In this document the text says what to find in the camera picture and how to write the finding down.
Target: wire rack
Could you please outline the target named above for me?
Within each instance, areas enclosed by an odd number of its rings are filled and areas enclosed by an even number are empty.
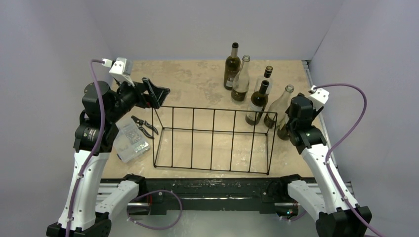
[[[245,122],[246,113],[259,116]],[[247,110],[162,106],[152,110],[154,167],[269,174],[275,129],[264,125],[266,114]]]

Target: wooden tabletop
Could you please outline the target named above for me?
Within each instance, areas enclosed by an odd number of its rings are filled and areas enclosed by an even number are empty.
[[[279,98],[288,84],[294,86],[293,96],[300,92],[305,95],[308,94],[310,86],[301,61],[251,60],[249,94],[246,102],[241,105],[234,104],[231,101],[231,92],[223,87],[224,61],[136,61],[131,78],[134,81],[141,81],[143,77],[147,77],[157,86],[170,88],[171,92],[164,103],[165,106],[247,110],[250,95],[256,83],[256,77],[262,75],[268,65],[273,67],[273,87],[269,95],[267,108],[273,101]],[[114,84],[112,89],[116,90],[117,86]],[[157,113],[162,120],[163,126],[171,127],[171,108],[161,108],[157,110]],[[211,130],[213,110],[196,110],[193,113],[195,115],[194,129]],[[150,109],[134,108],[124,118],[129,118],[132,115],[152,123]],[[230,130],[232,128],[233,116],[234,112],[217,111],[213,122],[215,130]],[[252,131],[252,126],[244,122],[244,116],[244,113],[236,114],[236,131],[240,129],[242,131]],[[191,109],[175,109],[173,117],[174,127],[192,127]],[[155,114],[153,118],[154,126],[161,131],[162,126]],[[321,128],[318,119],[314,121],[313,125]],[[263,121],[256,126],[256,131],[266,130],[267,128],[263,125]],[[249,168],[251,134],[235,135],[232,152],[231,133],[216,133],[212,139],[211,132],[195,131],[192,139],[190,131],[175,130],[173,140],[171,133],[171,129],[165,129],[162,139],[155,134],[155,151],[157,151],[157,145],[161,141],[158,159],[158,164],[160,165],[171,165],[171,146],[173,144],[173,162],[177,166],[190,166],[191,153],[193,153],[194,167],[209,168],[212,164],[213,169],[229,169],[231,163],[232,170],[245,171]],[[152,144],[151,139],[148,139],[148,142],[150,145]],[[265,172],[267,169],[266,163],[266,137],[263,136],[262,139],[256,136],[253,142],[251,171]],[[265,174],[155,168],[153,166],[152,149],[128,163],[123,163],[118,159],[115,149],[113,149],[106,163],[102,178],[122,178],[128,173],[141,175],[146,178],[266,177]],[[269,176],[280,177],[291,174],[300,174],[303,177],[313,176],[291,142],[282,141],[276,137]]]

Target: clear plastic package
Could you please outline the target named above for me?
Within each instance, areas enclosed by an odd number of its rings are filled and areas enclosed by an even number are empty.
[[[117,122],[119,132],[114,140],[114,148],[119,159],[124,163],[141,156],[150,150],[146,138],[141,134],[137,125],[130,118],[124,118]]]

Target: pliers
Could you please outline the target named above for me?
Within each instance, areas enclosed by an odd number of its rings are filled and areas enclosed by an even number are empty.
[[[153,130],[157,135],[159,134],[158,130],[155,127],[153,127],[151,124],[149,124],[147,121],[139,119],[139,118],[135,117],[134,115],[131,116],[131,119],[134,120],[138,129],[140,129],[140,131],[142,131],[146,137],[154,139],[154,137],[149,132],[147,132],[147,130],[145,130],[143,125],[146,126],[149,129]]]

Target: gray wall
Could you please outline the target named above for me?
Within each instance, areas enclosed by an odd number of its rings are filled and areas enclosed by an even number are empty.
[[[86,0],[110,50],[131,59],[311,59],[343,0]]]
[[[335,158],[386,236],[419,231],[418,12],[417,0],[347,0],[311,64],[316,85],[348,82],[367,95],[363,121]],[[355,122],[362,98],[346,88],[330,92],[323,114],[334,143]]]
[[[1,1],[0,32],[0,236],[45,236],[68,194],[88,61],[110,51],[81,0]]]

